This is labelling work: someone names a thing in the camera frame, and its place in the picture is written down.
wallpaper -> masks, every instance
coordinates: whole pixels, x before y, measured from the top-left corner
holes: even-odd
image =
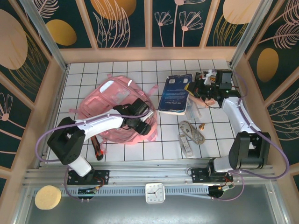
[[[0,84],[0,167],[11,168],[31,110]]]
[[[198,47],[210,0],[153,0],[152,46]]]
[[[295,185],[297,186],[297,190],[299,191],[299,174],[294,175],[293,178],[294,178]]]
[[[290,164],[299,162],[299,79],[268,107],[268,111]]]
[[[86,0],[99,48],[145,47],[143,0]]]
[[[250,56],[264,99],[299,66],[299,2],[286,0]]]
[[[75,0],[32,0],[60,49],[91,48]]]
[[[30,24],[31,24],[31,26],[33,27],[33,29],[35,30],[35,32],[38,34],[39,39],[43,42],[43,45],[46,47],[48,53],[49,53],[50,55],[52,55],[51,51],[49,50],[49,48],[48,48],[48,46],[46,45],[45,41],[43,41],[43,38],[40,36],[39,32],[37,31],[36,27],[34,26],[33,22],[31,21],[31,19],[30,19],[29,16],[27,15],[27,13],[25,12],[25,10],[24,10],[24,8],[23,8],[23,6],[22,6],[22,4],[20,3],[19,0],[17,0],[17,3],[19,4],[19,6],[20,6],[21,10],[23,11],[23,13],[26,15],[27,20],[30,22]]]
[[[251,48],[253,42],[254,42],[255,39],[256,39],[256,36],[260,33],[260,31],[261,31],[261,29],[263,28],[265,22],[267,21],[269,15],[271,14],[273,8],[275,7],[277,1],[278,1],[278,0],[273,0],[271,6],[270,6],[270,8],[269,8],[269,11],[267,12],[266,16],[264,17],[263,21],[261,22],[261,25],[259,26],[259,28],[256,30],[256,32],[255,32],[254,36],[252,37],[251,41],[249,42],[249,44],[248,44],[248,46],[247,46],[247,48],[246,48],[246,50],[245,50],[245,54],[247,54],[247,52],[250,50],[250,48]]]
[[[0,198],[4,190],[5,183],[6,183],[6,179],[0,177]]]
[[[8,3],[0,2],[0,72],[33,102],[49,61]]]
[[[207,46],[236,47],[260,0],[220,0]]]

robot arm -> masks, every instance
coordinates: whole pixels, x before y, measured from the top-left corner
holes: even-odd
[[[149,110],[149,106],[138,98],[133,104],[117,105],[110,111],[84,120],[64,118],[58,126],[76,123],[85,124],[56,130],[48,140],[52,149],[62,164],[68,165],[79,176],[86,177],[93,169],[86,159],[80,155],[83,142],[109,129],[127,126],[141,135],[147,135],[151,126],[144,121],[153,114],[150,110],[144,117],[135,118]]]
[[[236,133],[235,141],[229,151],[229,155],[221,158],[212,159],[208,164],[209,174],[225,173],[235,169],[258,169],[262,168],[267,162],[270,144],[260,138],[247,125],[244,117],[238,108],[238,101],[241,97],[239,92],[231,90],[232,72],[229,70],[217,70],[214,84],[205,85],[203,79],[197,78],[195,82],[189,83],[185,89],[194,97],[216,100],[223,111],[227,114],[232,127]],[[250,125],[260,132],[260,129],[253,123],[246,112],[243,103],[242,111],[250,122]]]

blue book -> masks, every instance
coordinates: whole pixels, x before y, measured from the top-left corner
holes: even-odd
[[[191,74],[167,77],[158,111],[184,115],[189,97],[189,93],[184,88],[191,81]]]

clock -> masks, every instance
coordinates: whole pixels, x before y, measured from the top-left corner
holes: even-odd
[[[145,201],[149,204],[162,203],[165,200],[165,187],[162,183],[145,185]]]

grid floor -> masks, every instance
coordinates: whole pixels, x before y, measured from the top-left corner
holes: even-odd
[[[167,76],[195,73],[208,69],[227,69],[225,60],[175,60],[175,61],[138,61],[138,62],[107,62],[107,63],[73,63],[70,65],[64,86],[62,100],[57,114],[56,126],[70,116],[77,119],[76,114],[68,113],[70,108],[77,109],[81,101],[89,95],[99,84],[107,80],[107,74],[113,77],[126,76],[134,80],[147,93],[155,84],[158,91],[151,96],[157,108],[163,92]],[[201,123],[205,128],[200,131],[206,138],[202,145],[196,145],[191,140],[192,158],[214,158],[228,155],[234,141],[235,133],[224,111],[216,103],[212,108],[198,105],[202,115],[200,119],[189,121],[197,129]],[[158,113],[158,137],[155,142],[140,142],[136,145],[123,145],[107,142],[104,148],[107,151],[104,159],[97,161],[91,141],[86,141],[81,154],[89,162],[104,161],[140,161],[161,159],[184,159],[178,141],[178,124],[187,120],[185,115],[169,115]],[[48,150],[47,159],[57,159],[55,154]]]

